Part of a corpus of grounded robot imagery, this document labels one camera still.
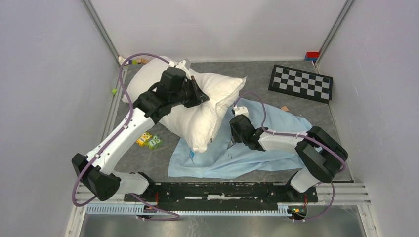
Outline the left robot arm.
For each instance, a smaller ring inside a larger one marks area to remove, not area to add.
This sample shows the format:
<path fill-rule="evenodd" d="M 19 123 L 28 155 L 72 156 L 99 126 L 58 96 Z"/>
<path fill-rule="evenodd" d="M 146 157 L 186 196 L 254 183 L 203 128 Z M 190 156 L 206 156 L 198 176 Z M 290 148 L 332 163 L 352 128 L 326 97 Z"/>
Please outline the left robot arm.
<path fill-rule="evenodd" d="M 139 173 L 116 172 L 116 164 L 131 145 L 173 107 L 191 108 L 208 100 L 188 69 L 168 67 L 160 81 L 130 104 L 129 113 L 111 134 L 86 155 L 74 155 L 71 162 L 78 177 L 73 194 L 82 183 L 100 201 L 125 193 L 135 193 L 143 201 L 150 201 L 155 196 L 155 187 Z"/>

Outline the white pillow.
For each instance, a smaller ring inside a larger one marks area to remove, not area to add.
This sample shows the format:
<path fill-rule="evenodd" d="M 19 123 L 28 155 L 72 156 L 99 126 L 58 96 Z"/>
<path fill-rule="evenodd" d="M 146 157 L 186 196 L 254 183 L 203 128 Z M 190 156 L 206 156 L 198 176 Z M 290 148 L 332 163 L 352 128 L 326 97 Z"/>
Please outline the white pillow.
<path fill-rule="evenodd" d="M 123 102 L 135 101 L 140 94 L 159 82 L 168 68 L 170 59 L 153 59 L 135 74 L 127 87 Z M 245 77 L 231 77 L 217 73 L 199 73 L 189 69 L 195 85 L 187 83 L 178 95 L 181 104 L 160 119 L 160 123 L 174 134 L 185 139 L 189 148 L 198 153 L 207 150 L 221 127 L 228 108 L 238 98 L 246 83 Z"/>

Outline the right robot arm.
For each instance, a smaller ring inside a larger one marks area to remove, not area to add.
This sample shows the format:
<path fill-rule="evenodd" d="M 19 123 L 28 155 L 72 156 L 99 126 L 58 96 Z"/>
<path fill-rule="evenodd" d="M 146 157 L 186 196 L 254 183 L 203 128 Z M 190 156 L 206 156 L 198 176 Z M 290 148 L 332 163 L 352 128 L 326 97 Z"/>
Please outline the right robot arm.
<path fill-rule="evenodd" d="M 304 168 L 293 175 L 285 188 L 286 197 L 299 201 L 305 192 L 319 183 L 331 183 L 346 168 L 347 151 L 318 126 L 307 132 L 284 133 L 265 127 L 255 128 L 245 115 L 230 121 L 233 140 L 251 150 L 282 151 L 299 156 Z"/>

